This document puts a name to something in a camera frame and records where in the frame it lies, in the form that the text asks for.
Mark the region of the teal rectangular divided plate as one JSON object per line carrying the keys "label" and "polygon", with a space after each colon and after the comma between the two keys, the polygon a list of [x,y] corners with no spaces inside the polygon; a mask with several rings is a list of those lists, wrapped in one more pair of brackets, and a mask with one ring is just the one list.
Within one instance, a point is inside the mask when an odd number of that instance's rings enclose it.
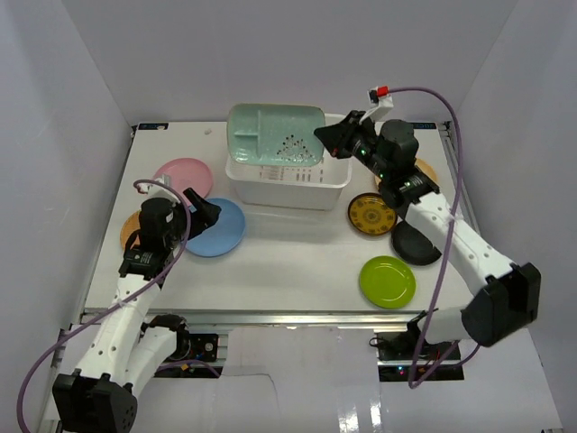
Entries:
{"label": "teal rectangular divided plate", "polygon": [[316,106],[237,104],[226,121],[229,156],[245,165],[315,166],[325,148],[314,131],[324,126],[325,114]]}

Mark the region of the blue round plate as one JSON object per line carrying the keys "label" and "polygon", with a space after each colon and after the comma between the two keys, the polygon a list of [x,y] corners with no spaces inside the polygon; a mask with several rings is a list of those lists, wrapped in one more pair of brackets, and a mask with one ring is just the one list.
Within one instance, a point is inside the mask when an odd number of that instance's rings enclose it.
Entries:
{"label": "blue round plate", "polygon": [[194,255],[213,258],[230,253],[243,239],[246,220],[242,209],[226,198],[210,198],[221,212],[216,224],[189,240],[186,249]]}

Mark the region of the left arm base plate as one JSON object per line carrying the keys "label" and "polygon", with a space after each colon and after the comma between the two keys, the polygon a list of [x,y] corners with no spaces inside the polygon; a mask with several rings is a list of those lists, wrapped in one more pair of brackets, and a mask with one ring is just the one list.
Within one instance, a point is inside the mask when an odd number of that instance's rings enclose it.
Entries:
{"label": "left arm base plate", "polygon": [[218,378],[222,367],[214,367],[217,360],[218,334],[194,334],[188,330],[183,317],[167,314],[153,318],[141,326],[142,332],[163,327],[175,335],[176,349],[158,368],[156,377]]}

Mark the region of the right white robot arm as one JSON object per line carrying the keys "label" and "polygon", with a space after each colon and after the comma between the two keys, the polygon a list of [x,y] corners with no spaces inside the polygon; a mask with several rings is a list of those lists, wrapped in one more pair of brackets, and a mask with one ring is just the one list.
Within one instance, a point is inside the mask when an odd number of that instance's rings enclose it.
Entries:
{"label": "right white robot arm", "polygon": [[336,159],[355,158],[379,177],[379,192],[460,274],[472,294],[462,308],[440,310],[408,325],[408,351],[426,360],[440,343],[471,339],[491,347],[537,318],[542,276],[498,252],[465,221],[452,215],[439,186],[416,166],[419,143],[412,124],[389,120],[381,128],[361,111],[315,129]]}

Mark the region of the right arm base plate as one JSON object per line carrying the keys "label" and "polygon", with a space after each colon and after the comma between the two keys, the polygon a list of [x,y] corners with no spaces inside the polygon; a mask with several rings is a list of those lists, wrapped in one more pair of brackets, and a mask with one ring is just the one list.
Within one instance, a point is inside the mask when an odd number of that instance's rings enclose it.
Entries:
{"label": "right arm base plate", "polygon": [[[408,380],[410,366],[416,340],[407,339],[406,321],[385,321],[374,328],[373,336],[368,340],[368,346],[375,350],[379,379],[381,382],[406,382]],[[426,375],[427,382],[461,382],[465,379],[463,367],[460,362],[464,359],[464,353],[456,347],[434,369],[442,355],[451,348],[451,342],[443,342],[436,345],[424,343],[416,362],[414,380],[417,381]]]}

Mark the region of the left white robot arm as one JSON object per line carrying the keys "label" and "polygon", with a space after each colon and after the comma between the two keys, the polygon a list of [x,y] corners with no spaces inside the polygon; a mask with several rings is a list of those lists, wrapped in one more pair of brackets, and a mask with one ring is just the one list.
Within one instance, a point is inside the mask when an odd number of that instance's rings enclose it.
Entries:
{"label": "left white robot arm", "polygon": [[96,336],[74,371],[52,386],[68,432],[130,431],[144,386],[166,359],[182,359],[190,349],[184,318],[145,318],[186,243],[214,226],[221,208],[192,188],[146,184],[150,195],[124,243],[112,305],[94,318]]}

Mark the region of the tan yellow round plate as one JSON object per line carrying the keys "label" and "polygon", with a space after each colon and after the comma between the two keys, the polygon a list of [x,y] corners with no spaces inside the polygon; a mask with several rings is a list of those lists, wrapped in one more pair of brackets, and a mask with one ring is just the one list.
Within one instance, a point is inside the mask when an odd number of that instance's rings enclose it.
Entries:
{"label": "tan yellow round plate", "polygon": [[[438,178],[437,178],[436,172],[424,160],[421,160],[419,158],[410,158],[408,162],[409,162],[410,168],[408,168],[406,170],[403,169],[401,172],[393,173],[391,175],[391,177],[389,178],[389,180],[394,180],[394,181],[407,180],[412,174],[416,174],[419,171],[419,172],[423,173],[424,175],[426,175],[435,184],[438,183]],[[375,175],[375,177],[374,177],[375,185],[376,185],[376,188],[379,189],[381,181],[386,180],[388,178],[387,176],[382,177],[380,175],[381,163],[378,161],[377,162],[369,161],[366,164],[366,167]]]}

